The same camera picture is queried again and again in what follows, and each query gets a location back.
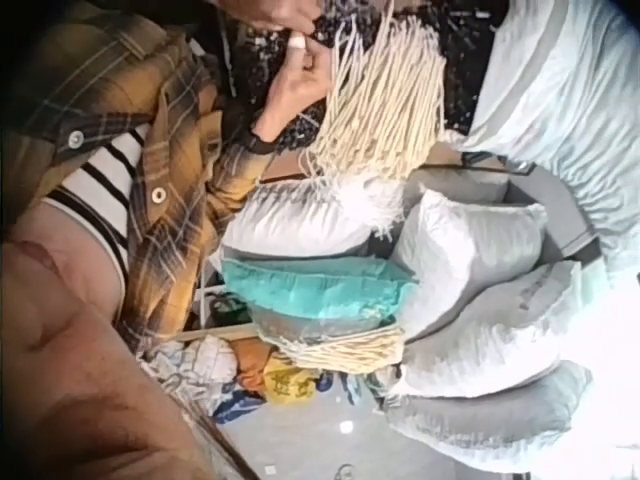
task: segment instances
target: white bandage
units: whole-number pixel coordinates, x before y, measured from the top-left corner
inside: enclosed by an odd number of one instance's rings
[[[304,38],[304,35],[301,33],[294,32],[289,37],[289,43],[287,44],[289,48],[300,48],[302,50],[307,49],[307,41]]]

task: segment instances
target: plaid shirt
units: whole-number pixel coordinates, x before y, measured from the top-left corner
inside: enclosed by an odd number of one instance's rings
[[[181,32],[83,2],[44,35],[8,95],[3,235],[98,148],[151,125],[131,190],[129,279],[114,320],[133,351],[183,329],[204,258],[272,158],[223,148],[217,97]],[[167,193],[160,204],[156,188]]]

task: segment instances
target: hand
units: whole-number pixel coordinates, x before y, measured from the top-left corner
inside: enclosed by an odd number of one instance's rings
[[[232,17],[255,28],[287,28],[306,35],[315,30],[313,21],[322,14],[318,0],[211,0]]]
[[[254,133],[265,142],[274,141],[300,112],[326,97],[331,84],[331,50],[291,32],[287,55],[269,88]]]

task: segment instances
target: white sack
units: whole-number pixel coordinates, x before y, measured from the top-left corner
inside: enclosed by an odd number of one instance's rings
[[[405,348],[392,393],[479,397],[550,369],[580,312],[580,270],[571,261],[544,265],[485,290],[451,325]]]
[[[640,34],[610,1],[512,0],[461,151],[562,179],[611,283],[640,271]]]
[[[435,331],[485,288],[529,272],[545,218],[540,205],[464,205],[425,192],[391,255],[420,282],[396,314],[405,338]]]
[[[308,258],[353,253],[371,228],[345,215],[318,179],[261,185],[229,223],[227,251],[243,257]]]
[[[409,175],[404,187],[404,206],[410,211],[425,190],[435,190],[460,203],[501,203],[507,193],[507,173],[471,170],[418,169]]]
[[[474,399],[389,399],[384,409],[393,429],[470,467],[529,472],[569,438],[591,382],[589,370],[563,361],[525,387]]]

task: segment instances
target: striped shirt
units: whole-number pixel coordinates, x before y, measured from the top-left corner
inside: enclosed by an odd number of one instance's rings
[[[99,148],[43,199],[71,216],[100,243],[118,271],[122,297],[129,271],[129,195],[148,130],[148,124],[140,125]]]

